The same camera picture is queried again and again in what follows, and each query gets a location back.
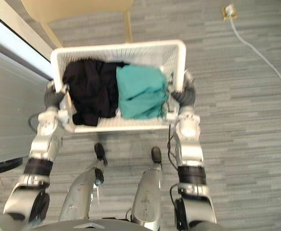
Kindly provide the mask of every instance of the teal towel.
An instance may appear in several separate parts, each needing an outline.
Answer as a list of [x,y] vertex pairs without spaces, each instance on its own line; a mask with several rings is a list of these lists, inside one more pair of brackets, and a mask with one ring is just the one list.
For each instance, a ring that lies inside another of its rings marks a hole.
[[158,68],[136,65],[117,67],[117,84],[123,118],[150,119],[164,116],[167,81]]

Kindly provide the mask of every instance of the wall outlet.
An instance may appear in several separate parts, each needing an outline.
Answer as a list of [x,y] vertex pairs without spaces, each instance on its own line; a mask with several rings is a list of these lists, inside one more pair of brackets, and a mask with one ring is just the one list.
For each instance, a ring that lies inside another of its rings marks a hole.
[[228,6],[222,7],[222,16],[224,20],[230,19],[230,17],[237,18],[238,15],[234,5],[230,4]]

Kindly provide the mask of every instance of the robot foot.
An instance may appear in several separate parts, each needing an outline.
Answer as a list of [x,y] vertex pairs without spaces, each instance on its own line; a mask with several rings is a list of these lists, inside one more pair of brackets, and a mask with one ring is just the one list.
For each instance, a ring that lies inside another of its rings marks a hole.
[[159,147],[153,147],[151,150],[151,158],[154,163],[161,164],[161,150]]
[[107,159],[106,159],[106,155],[105,155],[105,151],[104,151],[103,145],[100,144],[100,143],[96,143],[94,145],[94,151],[95,151],[97,159],[103,160],[104,161],[104,165],[107,166],[108,162],[107,162]]

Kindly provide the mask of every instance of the white laundry basket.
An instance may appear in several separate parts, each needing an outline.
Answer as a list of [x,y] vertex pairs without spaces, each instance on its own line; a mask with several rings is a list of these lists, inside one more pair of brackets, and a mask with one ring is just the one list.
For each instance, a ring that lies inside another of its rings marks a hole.
[[[79,59],[92,58],[105,62],[123,61],[130,64],[149,65],[161,69],[172,83],[173,89],[182,91],[186,47],[180,40],[154,41],[141,43],[126,43],[117,45],[88,46],[59,48],[51,54],[51,66],[54,74],[56,91],[60,91],[63,82],[62,77],[66,66]],[[178,104],[169,97],[166,110],[170,108],[171,117],[178,114]],[[155,130],[168,128],[169,123],[165,118],[153,118],[146,120],[123,119],[117,115],[114,118],[101,118],[97,127],[74,125],[72,115],[75,108],[69,95],[60,104],[59,115],[65,115],[65,129],[74,132],[99,132],[99,131],[124,131],[124,130]]]

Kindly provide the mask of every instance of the wooden chair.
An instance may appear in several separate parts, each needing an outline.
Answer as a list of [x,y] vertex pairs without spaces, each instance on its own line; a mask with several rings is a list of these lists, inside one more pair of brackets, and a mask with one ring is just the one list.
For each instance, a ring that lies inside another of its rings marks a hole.
[[58,19],[96,12],[123,12],[125,42],[132,42],[129,9],[133,0],[21,0],[28,14],[41,23],[43,29],[57,47],[62,44],[49,23]]

